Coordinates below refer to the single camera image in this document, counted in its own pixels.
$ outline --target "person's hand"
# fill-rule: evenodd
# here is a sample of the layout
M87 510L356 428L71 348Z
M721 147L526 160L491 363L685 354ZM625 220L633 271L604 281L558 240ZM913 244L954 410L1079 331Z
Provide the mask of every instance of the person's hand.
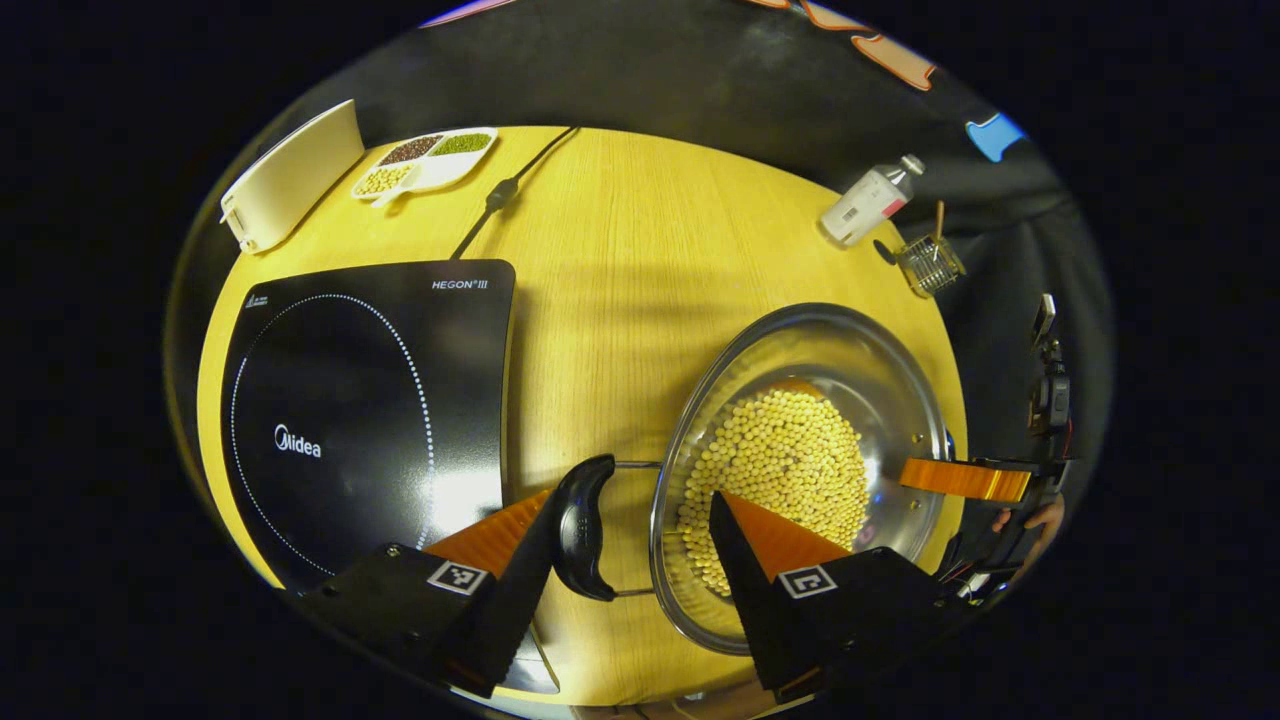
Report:
M1057 537L1057 530L1059 528L1062 527L1062 515L1065 512L1066 512L1066 501L1062 500L1061 495L1056 495L1053 496L1053 502L1041 507L1039 510L1036 511L1034 515L1032 515L1030 518L1027 519L1025 523L1023 523L1023 528L1028 530L1037 525L1044 525L1044 527L1041 529L1041 537L1036 538L1036 543L1032 544L1032 548L1027 552L1027 559L1023 560L1023 566L1019 568L1016 573L1014 573L1014 578L1010 582L1016 582L1018 578L1021 578L1023 573L1025 573L1027 569L1030 568L1033 562L1039 560L1041 553L1044 552L1044 548L1048 547L1048 543L1053 542L1053 538ZM996 518L996 521L991 525L991 529L997 533L1005 529L1005 524L1009 523L1010 516L1012 516L1012 512L1006 507L1000 512L1000 516Z

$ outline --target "black cable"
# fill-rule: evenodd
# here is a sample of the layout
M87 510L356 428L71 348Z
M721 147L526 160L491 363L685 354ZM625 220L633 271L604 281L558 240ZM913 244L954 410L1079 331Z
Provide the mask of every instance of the black cable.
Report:
M1021 566L1023 566L1021 562L1005 562L1004 565L984 565L982 568L974 568L973 573L975 575L977 574L996 575L1000 573L1016 573L1018 570L1021 569Z
M489 219L489 215L493 215L498 210L506 208L507 202L511 202L511 199L515 197L517 192L520 192L520 178L522 178L525 173L529 172L529 168L532 168L539 160L541 160L543 155L545 155L552 147L554 147L556 143L559 142L566 135L576 129L579 129L577 126L573 126L571 128L567 128L564 132L557 135L556 138L548 142L541 150L539 150L538 155L534 155L534 159L530 160L524 168L521 168L518 173L493 186L493 190L489 191L489 195L484 199L484 214L480 215L480 219L476 220L476 224L471 225L471 229L467 231L467 236L463 237L462 242L458 243L457 250L453 251L453 255L449 255L449 260L457 260L462 258L462 254L467 251L467 246L471 245L471 241L475 240L477 234L480 234L480 228L484 227L485 222Z

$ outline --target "dotted circle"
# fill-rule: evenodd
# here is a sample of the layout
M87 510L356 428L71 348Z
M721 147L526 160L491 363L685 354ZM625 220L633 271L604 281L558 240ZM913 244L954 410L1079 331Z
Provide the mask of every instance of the dotted circle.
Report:
M271 532L275 533L275 537L284 543L284 547L292 550L294 555L297 555L302 560L306 560L308 564L311 564L312 568L323 573L326 573L329 575L333 575L335 574L333 570L323 568L316 561L303 555L298 548L289 544L289 541L284 539L284 536L280 534L280 530L276 530L275 525L271 524L271 520L266 518L266 512L264 512L262 507L257 503L257 498L253 497L253 491L250 489L248 480L244 478L244 469L241 466L241 460L239 460L239 450L236 445L236 396L239 392L241 375L244 373L244 365L248 364L248 356L253 352L253 347L257 346L257 342L262 340L262 336L266 334L266 331L269 331L271 325L275 324L276 320L283 318L285 313L306 302L311 302L314 300L324 300L324 299L344 300L347 302L353 302L360 307L364 307L365 310L372 313L375 318L378 318L379 320L381 320L384 325L387 325L387 329L390 331L392 337L396 338L396 345L398 345L401 352L404 354L404 360L406 363L408 363L408 370L410 373L413 374L413 387L417 389L419 404L422 406L422 424L426 429L426 482L429 486L435 482L435 447L431 441L431 415L426 410L426 395L422 391L422 379L417 374L417 365L413 364L413 357L410 355L408 348L404 347L404 341L401 338L399 332L397 332L396 327L392 325L390 320L388 320L387 316L379 313L378 309L374 307L372 305L365 302L364 300L351 297L349 295L337 295L337 293L312 295L311 297L298 300L297 302L287 306L284 310L280 310L279 313L275 314L274 318L271 318L270 322L266 323L266 325L261 331L259 331L257 336L253 338L253 342L250 343L248 350L244 351L244 357L243 360L241 360L239 370L236 372L236 383L232 386L230 436L232 436L232 456L236 459L236 471L239 474L241 484L244 487L244 492L248 493L248 498L253 503L253 507L257 510L259 516L262 518L262 521L266 523L268 528L271 528ZM422 550L422 544L426 542L426 532L428 532L428 525L426 520L424 519L422 527L417 533L417 543L416 543L417 550Z

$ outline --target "black background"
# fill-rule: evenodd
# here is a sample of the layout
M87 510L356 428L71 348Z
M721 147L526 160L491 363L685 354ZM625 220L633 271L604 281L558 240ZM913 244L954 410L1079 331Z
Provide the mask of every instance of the black background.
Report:
M27 210L10 225L22 279L10 313L26 333L10 370L13 715L456 714L264 592L202 514L168 430L164 299L207 188L319 78L443 10L320 5L251 17L42 5L9 23L27 111L6 202ZM1263 4L1061 5L851 14L1019 118L1088 213L1117 302L1119 398L1100 470L1112 482L998 612L806 714L1276 706L1261 664L1276 623L1245 580L1266 568L1270 478L1251 466L1265 445L1247 433L1274 423L1274 373L1243 366L1266 360L1274 325L1254 318L1274 305L1262 272L1274 223L1251 196L1274 181L1238 164L1274 143L1258 109L1274 95ZM996 35L1007 50L974 40Z

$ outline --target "midea logo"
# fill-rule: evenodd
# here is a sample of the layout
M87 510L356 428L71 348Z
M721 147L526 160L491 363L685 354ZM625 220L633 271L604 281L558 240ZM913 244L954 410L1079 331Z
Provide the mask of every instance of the midea logo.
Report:
M292 450L293 452L301 452L302 455L310 455L312 457L320 457L319 445L307 442L306 438L289 434L289 428L285 428L284 423L275 425L275 447L280 450Z

